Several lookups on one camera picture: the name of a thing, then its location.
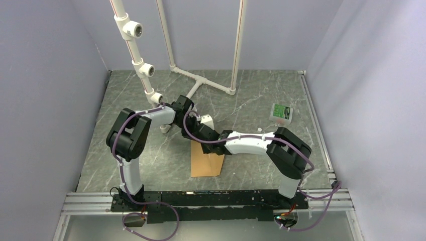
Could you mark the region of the brown paper envelope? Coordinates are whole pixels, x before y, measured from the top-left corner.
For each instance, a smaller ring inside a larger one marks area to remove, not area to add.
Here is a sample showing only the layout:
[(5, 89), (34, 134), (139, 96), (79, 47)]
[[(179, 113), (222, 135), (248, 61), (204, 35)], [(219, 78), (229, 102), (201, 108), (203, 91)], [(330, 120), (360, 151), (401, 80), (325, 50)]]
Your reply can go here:
[(215, 177), (220, 175), (224, 163), (224, 155), (204, 154), (201, 143), (190, 142), (190, 174), (191, 177)]

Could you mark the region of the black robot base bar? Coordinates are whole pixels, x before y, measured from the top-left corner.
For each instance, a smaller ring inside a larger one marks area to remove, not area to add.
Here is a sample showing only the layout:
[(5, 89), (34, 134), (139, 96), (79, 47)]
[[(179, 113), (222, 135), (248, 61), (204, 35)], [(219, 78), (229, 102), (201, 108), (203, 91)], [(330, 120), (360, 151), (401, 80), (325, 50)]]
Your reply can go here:
[(208, 221), (255, 219), (273, 221), (281, 211), (308, 209), (307, 199), (299, 192), (289, 199), (276, 189), (220, 191), (146, 191), (144, 202), (114, 194), (111, 212), (147, 214), (147, 223), (166, 221)]

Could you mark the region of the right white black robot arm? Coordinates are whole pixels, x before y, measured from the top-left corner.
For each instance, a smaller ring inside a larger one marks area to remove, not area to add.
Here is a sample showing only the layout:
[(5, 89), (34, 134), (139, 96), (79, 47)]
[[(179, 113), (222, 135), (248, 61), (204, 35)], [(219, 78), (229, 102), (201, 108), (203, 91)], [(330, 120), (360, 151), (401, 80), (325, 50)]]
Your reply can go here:
[(279, 127), (275, 132), (245, 134), (225, 130), (221, 134), (208, 131), (201, 135), (207, 140), (200, 141), (204, 153), (217, 155), (252, 154), (268, 157), (282, 175), (278, 187), (277, 203), (290, 208), (296, 202), (296, 192), (303, 179), (311, 147), (289, 129)]

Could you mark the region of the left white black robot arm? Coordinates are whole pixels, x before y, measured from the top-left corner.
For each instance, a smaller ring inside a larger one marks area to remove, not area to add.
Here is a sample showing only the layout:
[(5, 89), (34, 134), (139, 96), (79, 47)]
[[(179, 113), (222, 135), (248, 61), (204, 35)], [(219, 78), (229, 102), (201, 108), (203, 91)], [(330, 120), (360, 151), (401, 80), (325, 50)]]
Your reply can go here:
[(176, 125), (184, 138), (216, 141), (219, 133), (213, 125), (202, 122), (200, 117), (186, 116), (194, 108), (193, 101), (180, 95), (172, 103), (161, 103), (157, 107), (134, 111), (124, 108), (119, 113), (107, 138), (106, 145), (117, 160), (120, 171), (119, 194), (132, 211), (143, 207), (144, 185), (139, 171), (139, 156), (145, 148), (149, 130), (162, 125)]

